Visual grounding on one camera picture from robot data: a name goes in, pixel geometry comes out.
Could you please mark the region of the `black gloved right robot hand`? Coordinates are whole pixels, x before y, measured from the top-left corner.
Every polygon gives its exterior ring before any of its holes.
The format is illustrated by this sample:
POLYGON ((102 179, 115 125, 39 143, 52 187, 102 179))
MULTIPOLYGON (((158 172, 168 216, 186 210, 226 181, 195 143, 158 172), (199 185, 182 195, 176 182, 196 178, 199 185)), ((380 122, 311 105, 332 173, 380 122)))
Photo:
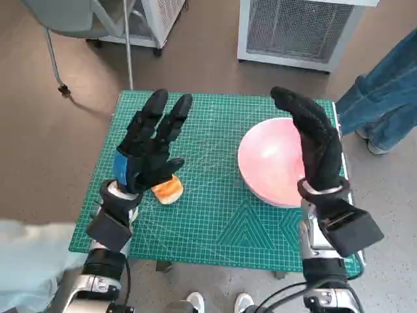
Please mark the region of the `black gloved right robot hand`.
POLYGON ((300 134, 305 179, 317 192, 337 190, 346 180, 339 175, 342 146, 338 131, 316 101, 275 86, 270 91, 275 107, 291 114, 300 134))

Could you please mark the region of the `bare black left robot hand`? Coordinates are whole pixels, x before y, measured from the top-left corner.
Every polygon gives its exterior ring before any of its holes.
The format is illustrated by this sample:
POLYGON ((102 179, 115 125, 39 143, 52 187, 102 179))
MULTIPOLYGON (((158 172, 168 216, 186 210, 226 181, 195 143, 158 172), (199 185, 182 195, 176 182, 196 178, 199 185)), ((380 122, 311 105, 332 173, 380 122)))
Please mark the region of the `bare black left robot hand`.
POLYGON ((135 113, 117 147, 113 174, 124 193, 141 194, 165 183, 184 164, 182 158, 170 159, 169 146, 180 135, 193 98, 182 95, 165 114, 168 96, 165 89, 155 91, 135 113))

